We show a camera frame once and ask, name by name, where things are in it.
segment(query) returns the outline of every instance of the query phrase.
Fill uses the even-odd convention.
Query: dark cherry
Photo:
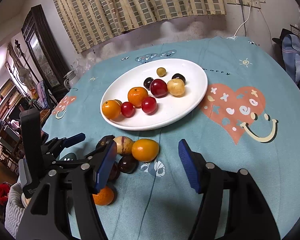
[[[146,78],[145,81],[143,82],[143,86],[144,86],[146,89],[150,90],[150,84],[151,84],[152,81],[153,81],[153,78],[152,78],[152,77]]]
[[[119,177],[119,175],[120,175],[120,171],[118,170],[118,164],[117,162],[114,162],[110,171],[108,181],[116,180]]]
[[[123,173],[132,173],[138,165],[138,161],[132,156],[132,154],[128,154],[123,156],[118,163],[119,171]]]
[[[98,143],[96,145],[96,150],[98,150],[100,147],[103,147],[103,146],[107,145],[114,138],[115,138],[114,135],[103,136],[102,139],[100,141],[98,141]]]
[[[171,79],[174,79],[174,78],[180,78],[184,82],[184,84],[186,83],[186,78],[179,73],[174,74]]]

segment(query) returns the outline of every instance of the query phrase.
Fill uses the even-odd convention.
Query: pink heart print
[[[61,99],[60,103],[53,109],[52,114],[56,114],[58,111],[63,111],[69,104],[73,103],[77,99],[76,96],[65,96]]]
[[[253,113],[260,116],[266,107],[266,99],[255,87],[241,87],[233,91],[224,84],[208,86],[207,93],[199,104],[201,111],[222,126],[237,145],[245,130],[242,122],[252,125]]]

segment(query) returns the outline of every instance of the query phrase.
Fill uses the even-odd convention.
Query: red cherry
[[[150,91],[155,97],[162,97],[168,93],[168,87],[162,79],[155,79],[150,84]]]
[[[121,105],[121,114],[124,116],[124,117],[131,117],[133,116],[135,112],[135,109],[133,107],[133,104],[131,104],[130,102],[124,102],[122,105]]]
[[[146,97],[142,101],[141,108],[146,114],[151,114],[157,108],[157,101],[153,97]]]

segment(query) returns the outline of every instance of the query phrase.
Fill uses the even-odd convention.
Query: plastic bag
[[[73,62],[72,68],[74,73],[81,78],[90,68],[97,63],[97,58],[91,51],[87,54],[86,58],[77,58]]]

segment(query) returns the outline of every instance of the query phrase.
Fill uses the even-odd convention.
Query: red cloth
[[[3,206],[8,201],[8,193],[10,186],[8,184],[0,184],[0,204]]]

